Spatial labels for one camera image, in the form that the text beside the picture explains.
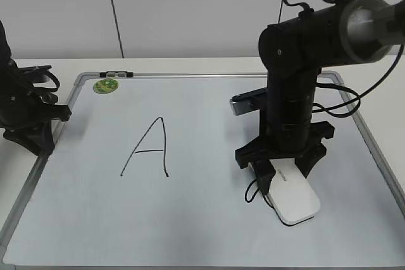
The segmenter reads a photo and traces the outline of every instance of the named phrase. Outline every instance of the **whiteboard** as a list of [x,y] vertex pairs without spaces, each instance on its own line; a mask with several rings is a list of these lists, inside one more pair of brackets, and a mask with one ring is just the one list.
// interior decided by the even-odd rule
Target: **whiteboard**
[[[284,226],[256,197],[234,150],[258,135],[258,112],[229,99],[265,78],[130,78],[96,94],[82,87],[4,256],[25,266],[344,267],[405,265],[404,218],[352,118],[316,114],[335,137],[309,182],[321,200],[309,221]],[[317,90],[316,101],[342,101]],[[136,143],[164,117],[162,152]],[[159,122],[139,149],[162,149]]]

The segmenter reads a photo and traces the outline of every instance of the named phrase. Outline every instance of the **black marker writing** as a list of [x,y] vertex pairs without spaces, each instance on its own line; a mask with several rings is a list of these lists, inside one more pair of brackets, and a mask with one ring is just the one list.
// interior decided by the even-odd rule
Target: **black marker writing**
[[[163,138],[165,140],[165,145],[163,147],[163,150],[161,149],[154,149],[154,150],[141,150],[141,151],[137,151],[140,143],[145,139],[146,135],[149,133],[149,131],[151,130],[151,128],[153,127],[153,125],[160,120],[162,122],[162,128],[163,128]],[[142,138],[140,139],[140,141],[138,141],[138,144],[135,146],[135,148],[132,150],[131,154],[129,155],[127,162],[124,165],[124,168],[122,169],[121,172],[121,176],[123,176],[125,169],[128,166],[129,161],[131,160],[131,157],[134,154],[138,154],[138,153],[146,153],[146,152],[162,152],[163,151],[163,171],[165,172],[166,177],[169,177],[169,174],[167,173],[166,170],[166,145],[167,145],[167,138],[166,138],[166,128],[165,128],[165,122],[163,121],[163,117],[158,117],[156,118],[153,123],[149,126],[149,128],[146,130],[145,134],[142,136]]]

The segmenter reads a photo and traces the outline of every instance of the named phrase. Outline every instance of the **gray wall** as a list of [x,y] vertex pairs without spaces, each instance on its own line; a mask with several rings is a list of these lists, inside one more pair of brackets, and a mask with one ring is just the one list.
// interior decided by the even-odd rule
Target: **gray wall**
[[[114,1],[128,58],[257,56],[280,8],[280,0]],[[110,0],[0,0],[0,8],[15,58],[121,57]],[[283,7],[282,20],[297,12]]]

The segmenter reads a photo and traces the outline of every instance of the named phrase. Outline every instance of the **green round sticker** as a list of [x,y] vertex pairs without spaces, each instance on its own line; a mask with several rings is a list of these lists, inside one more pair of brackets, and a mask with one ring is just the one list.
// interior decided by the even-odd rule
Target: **green round sticker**
[[118,82],[112,78],[99,80],[94,84],[93,90],[98,94],[107,94],[114,92],[118,88]]

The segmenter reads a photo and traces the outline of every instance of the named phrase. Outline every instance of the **wall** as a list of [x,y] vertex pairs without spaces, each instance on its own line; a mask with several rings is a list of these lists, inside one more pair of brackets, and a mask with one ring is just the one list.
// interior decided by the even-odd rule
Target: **wall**
[[[15,58],[232,57],[257,56],[258,36],[280,9],[280,0],[114,3],[122,50],[111,0],[0,0],[0,20]],[[297,12],[284,7],[282,20]]]

